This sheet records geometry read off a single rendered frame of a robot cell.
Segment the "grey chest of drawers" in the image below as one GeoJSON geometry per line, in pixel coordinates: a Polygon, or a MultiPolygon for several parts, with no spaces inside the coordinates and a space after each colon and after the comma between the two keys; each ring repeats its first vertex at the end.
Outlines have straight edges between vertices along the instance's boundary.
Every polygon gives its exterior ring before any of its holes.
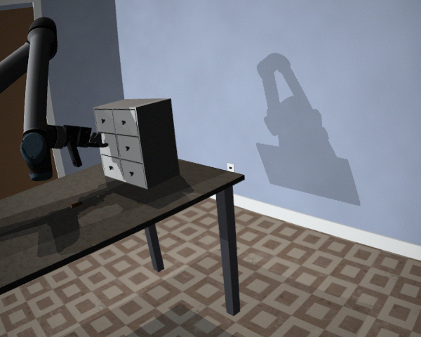
{"type": "Polygon", "coordinates": [[[95,124],[97,133],[116,134],[118,151],[117,135],[139,136],[142,161],[120,157],[120,152],[119,157],[105,154],[120,158],[120,163],[121,159],[142,163],[147,187],[137,186],[149,189],[180,175],[171,98],[124,99],[93,109],[94,115],[96,109],[112,109],[112,111],[116,109],[135,109],[138,135],[117,133],[115,121],[115,132],[98,131],[96,118],[95,124]]]}

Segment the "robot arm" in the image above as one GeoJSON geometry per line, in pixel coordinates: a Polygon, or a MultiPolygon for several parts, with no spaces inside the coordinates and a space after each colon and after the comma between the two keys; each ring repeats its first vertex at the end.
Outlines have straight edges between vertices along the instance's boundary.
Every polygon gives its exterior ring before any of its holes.
{"type": "Polygon", "coordinates": [[[53,177],[51,149],[62,149],[67,139],[64,126],[46,125],[48,66],[58,49],[53,20],[36,19],[28,41],[0,62],[0,93],[27,72],[24,132],[20,151],[33,181],[53,177]]]}

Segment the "orange battery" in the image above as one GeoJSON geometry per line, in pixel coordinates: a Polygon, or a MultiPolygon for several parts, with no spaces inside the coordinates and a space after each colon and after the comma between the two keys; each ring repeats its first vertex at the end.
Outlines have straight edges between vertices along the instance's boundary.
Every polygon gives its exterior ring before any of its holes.
{"type": "Polygon", "coordinates": [[[71,207],[74,208],[74,207],[80,206],[82,204],[83,204],[83,202],[82,201],[79,201],[79,202],[77,202],[75,204],[71,204],[71,207]]]}

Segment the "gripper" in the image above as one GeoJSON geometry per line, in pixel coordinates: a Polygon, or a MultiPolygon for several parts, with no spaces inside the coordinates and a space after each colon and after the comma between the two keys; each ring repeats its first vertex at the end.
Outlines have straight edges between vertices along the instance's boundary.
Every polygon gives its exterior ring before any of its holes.
{"type": "Polygon", "coordinates": [[[68,142],[74,140],[76,147],[106,147],[108,144],[102,143],[101,133],[93,133],[91,136],[91,129],[81,126],[68,126],[64,125],[67,131],[67,139],[65,146],[68,142]],[[84,131],[83,131],[84,130],[84,131]],[[91,136],[91,137],[90,137],[91,136]]]}

